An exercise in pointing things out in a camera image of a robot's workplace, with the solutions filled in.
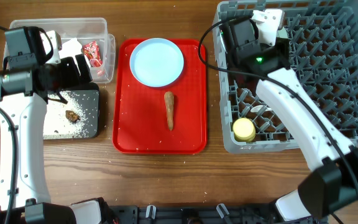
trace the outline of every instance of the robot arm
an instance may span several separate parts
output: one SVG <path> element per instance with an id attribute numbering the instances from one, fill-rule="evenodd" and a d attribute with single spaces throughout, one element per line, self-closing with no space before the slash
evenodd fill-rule
<path id="1" fill-rule="evenodd" d="M 254 11 L 252 18 L 236 18 L 228 19 L 219 26 L 221 42 L 229 62 L 228 69 L 269 77 L 294 91 L 329 131 L 358 182 L 358 149 L 329 122 L 303 90 L 290 68 L 289 40 L 281 35 L 285 30 L 280 30 L 283 11 L 267 9 L 264 12 Z M 251 78 L 244 73 L 239 81 L 254 83 L 248 82 Z M 282 220 L 297 220 L 308 216 L 323 218 L 356 201 L 356 190 L 349 169 L 344 165 L 344 158 L 331 145 L 326 136 L 328 133 L 324 133 L 311 112 L 273 82 L 262 79 L 257 83 L 257 96 L 273 109 L 289 130 L 312 171 L 297 190 L 275 201 L 274 207 Z"/>
<path id="2" fill-rule="evenodd" d="M 5 96 L 0 101 L 2 108 L 16 127 L 18 140 L 17 193 L 14 208 L 25 206 L 26 200 L 50 202 L 44 172 L 44 144 L 42 131 L 46 102 L 37 94 L 24 96 L 23 93 Z M 7 192 L 11 188 L 12 138 L 8 124 L 0 115 L 1 166 L 0 166 L 0 210 L 6 210 L 9 201 Z"/>

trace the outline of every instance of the yellow cup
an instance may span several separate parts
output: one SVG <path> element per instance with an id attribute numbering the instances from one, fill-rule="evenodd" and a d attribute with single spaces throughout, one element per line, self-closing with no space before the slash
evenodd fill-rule
<path id="1" fill-rule="evenodd" d="M 240 118 L 233 124 L 234 138 L 237 141 L 252 142 L 256 130 L 252 121 L 248 118 Z"/>

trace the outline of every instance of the white plate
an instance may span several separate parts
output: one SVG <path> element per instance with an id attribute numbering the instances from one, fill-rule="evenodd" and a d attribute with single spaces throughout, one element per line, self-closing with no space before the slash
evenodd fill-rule
<path id="1" fill-rule="evenodd" d="M 139 82 L 151 87 L 161 87 L 171 84 L 180 76 L 184 58 L 174 43 L 153 38 L 135 47 L 129 65 Z"/>

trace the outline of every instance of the green indicator light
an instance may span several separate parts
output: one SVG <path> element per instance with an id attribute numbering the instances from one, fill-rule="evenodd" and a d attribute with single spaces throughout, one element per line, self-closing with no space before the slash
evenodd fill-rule
<path id="1" fill-rule="evenodd" d="M 262 58 L 262 57 L 257 57 L 257 58 L 256 58 L 256 61 L 257 61 L 258 63 L 262 63 L 262 62 L 264 61 L 264 58 Z"/>

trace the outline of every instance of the food scrap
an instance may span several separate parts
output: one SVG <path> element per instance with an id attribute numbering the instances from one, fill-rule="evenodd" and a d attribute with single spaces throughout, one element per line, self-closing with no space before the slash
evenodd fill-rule
<path id="1" fill-rule="evenodd" d="M 168 91 L 164 94 L 165 100 L 165 108 L 167 109 L 167 123 L 168 128 L 170 131 L 173 129 L 173 102 L 174 102 L 174 95 L 172 92 Z"/>
<path id="2" fill-rule="evenodd" d="M 84 54 L 89 59 L 89 63 L 92 67 L 102 66 L 102 60 L 100 59 L 99 45 L 96 41 L 92 41 L 83 46 Z"/>
<path id="3" fill-rule="evenodd" d="M 76 113 L 74 113 L 74 111 L 70 110 L 66 110 L 66 118 L 72 123 L 75 123 L 80 119 L 80 117 Z"/>

